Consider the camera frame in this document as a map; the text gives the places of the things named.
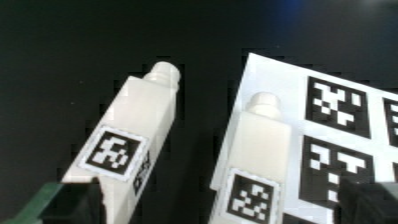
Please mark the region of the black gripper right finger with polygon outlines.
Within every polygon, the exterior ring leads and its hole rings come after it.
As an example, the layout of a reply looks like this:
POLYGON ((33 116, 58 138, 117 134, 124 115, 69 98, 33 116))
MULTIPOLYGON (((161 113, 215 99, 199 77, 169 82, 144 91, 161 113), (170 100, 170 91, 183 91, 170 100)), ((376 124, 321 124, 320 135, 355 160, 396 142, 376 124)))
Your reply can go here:
POLYGON ((398 224, 398 182, 341 180, 334 224, 398 224))

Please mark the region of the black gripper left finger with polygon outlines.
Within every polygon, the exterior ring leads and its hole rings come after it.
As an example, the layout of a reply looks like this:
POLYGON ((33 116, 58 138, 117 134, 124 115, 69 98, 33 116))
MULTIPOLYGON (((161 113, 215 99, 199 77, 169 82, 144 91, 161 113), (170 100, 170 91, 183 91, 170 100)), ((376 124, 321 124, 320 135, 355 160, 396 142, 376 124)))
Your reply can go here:
POLYGON ((46 183, 17 214, 0 224, 106 224, 99 180, 46 183))

